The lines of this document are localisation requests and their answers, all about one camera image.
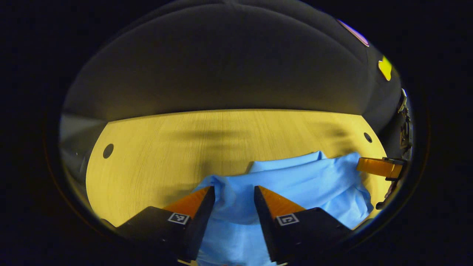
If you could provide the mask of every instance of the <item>yellow sticker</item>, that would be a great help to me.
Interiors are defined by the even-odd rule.
[[[383,56],[383,59],[381,61],[378,61],[378,68],[381,70],[381,73],[384,75],[387,81],[391,80],[391,69],[393,69],[393,66],[391,63],[388,61],[388,59]]]

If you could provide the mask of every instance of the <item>wooden table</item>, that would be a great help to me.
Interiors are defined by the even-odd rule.
[[[368,133],[372,143],[364,136]],[[107,145],[110,157],[104,158]],[[189,194],[206,176],[240,175],[255,160],[276,160],[322,150],[329,157],[357,151],[382,158],[379,139],[360,115],[300,110],[214,110],[152,115],[109,122],[87,168],[92,209],[120,226],[148,206]],[[390,182],[362,175],[373,206]],[[378,214],[374,210],[368,218]]]

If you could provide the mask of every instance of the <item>crumpled cloth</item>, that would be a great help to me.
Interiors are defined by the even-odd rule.
[[[200,266],[269,266],[263,231],[254,205],[254,186],[263,186],[311,209],[320,207],[348,228],[373,210],[356,165],[360,155],[328,159],[321,151],[273,161],[256,161],[248,174],[206,177],[195,189],[215,186],[197,262]]]

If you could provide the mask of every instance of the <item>blue cloth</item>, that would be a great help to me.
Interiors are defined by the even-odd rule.
[[[263,186],[306,209],[321,207],[349,228],[373,210],[370,195],[356,171],[360,156],[351,153],[327,159],[321,152],[255,162],[241,176],[206,177],[195,191],[215,186],[215,204],[197,262],[201,266],[269,266],[253,202],[254,186]]]

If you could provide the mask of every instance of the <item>pink sticker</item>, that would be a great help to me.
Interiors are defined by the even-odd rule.
[[[350,26],[346,25],[345,23],[341,22],[339,19],[337,19],[337,21],[340,22],[340,24],[341,24],[342,26],[344,26],[345,29],[347,29],[348,31],[350,31],[351,34],[355,35],[355,37],[356,37],[357,39],[359,39],[364,45],[366,45],[367,47],[369,47],[368,40],[365,39],[365,38],[363,37],[363,35],[361,35],[358,31],[352,29]]]

